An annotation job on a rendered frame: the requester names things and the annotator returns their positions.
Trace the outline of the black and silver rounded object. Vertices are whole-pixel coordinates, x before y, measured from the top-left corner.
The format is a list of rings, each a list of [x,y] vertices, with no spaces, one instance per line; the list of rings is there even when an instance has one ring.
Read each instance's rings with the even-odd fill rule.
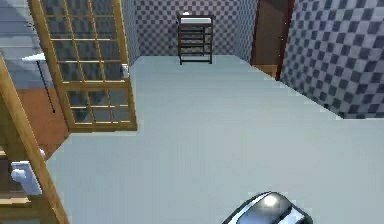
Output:
[[[314,224],[312,217],[279,192],[259,193],[236,208],[222,224]]]

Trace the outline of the wooden glass-paned door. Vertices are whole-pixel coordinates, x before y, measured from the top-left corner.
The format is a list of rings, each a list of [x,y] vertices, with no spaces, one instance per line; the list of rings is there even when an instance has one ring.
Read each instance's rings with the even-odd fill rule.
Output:
[[[27,0],[72,133],[138,129],[122,0]]]

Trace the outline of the dark shelf unit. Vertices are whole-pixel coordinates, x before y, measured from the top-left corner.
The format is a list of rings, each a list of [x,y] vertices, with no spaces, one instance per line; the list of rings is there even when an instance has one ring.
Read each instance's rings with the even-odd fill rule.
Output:
[[[213,62],[213,15],[177,15],[179,64]]]

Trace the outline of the white table with black leg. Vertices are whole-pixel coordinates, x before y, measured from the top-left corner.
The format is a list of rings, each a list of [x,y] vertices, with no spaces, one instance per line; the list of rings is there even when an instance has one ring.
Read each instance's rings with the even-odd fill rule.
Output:
[[[51,110],[53,113],[55,113],[56,110],[55,110],[55,107],[53,105],[52,98],[51,98],[50,93],[49,93],[47,81],[45,79],[45,76],[43,74],[42,67],[41,67],[41,61],[45,61],[45,60],[46,60],[46,58],[45,58],[45,55],[43,53],[38,53],[38,54],[34,54],[34,55],[30,55],[30,56],[26,56],[26,57],[22,58],[23,62],[34,62],[36,64],[40,78],[41,78],[41,81],[42,81],[43,86],[44,86],[45,93],[47,95],[47,98],[48,98],[48,101],[49,101],[49,104],[51,107]]]

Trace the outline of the dark brown door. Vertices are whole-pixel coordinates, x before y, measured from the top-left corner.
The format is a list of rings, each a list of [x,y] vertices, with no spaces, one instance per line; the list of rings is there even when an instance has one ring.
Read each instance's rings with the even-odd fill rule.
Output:
[[[250,64],[280,79],[295,0],[258,0]]]

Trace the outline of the white door knob plate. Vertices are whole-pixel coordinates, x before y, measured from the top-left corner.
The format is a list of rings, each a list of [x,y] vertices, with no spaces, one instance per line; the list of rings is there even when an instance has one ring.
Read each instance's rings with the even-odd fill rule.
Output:
[[[41,195],[40,183],[29,161],[16,161],[11,163],[12,179],[19,183],[25,195]]]

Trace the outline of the wooden door with white lock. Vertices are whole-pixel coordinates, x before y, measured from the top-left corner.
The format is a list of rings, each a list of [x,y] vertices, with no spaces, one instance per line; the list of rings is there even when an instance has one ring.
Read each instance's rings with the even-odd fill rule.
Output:
[[[22,224],[71,224],[51,175],[45,154],[37,144],[33,130],[0,54],[0,161],[7,161],[11,180],[11,163],[29,161],[40,183],[41,195],[0,193],[0,222]]]

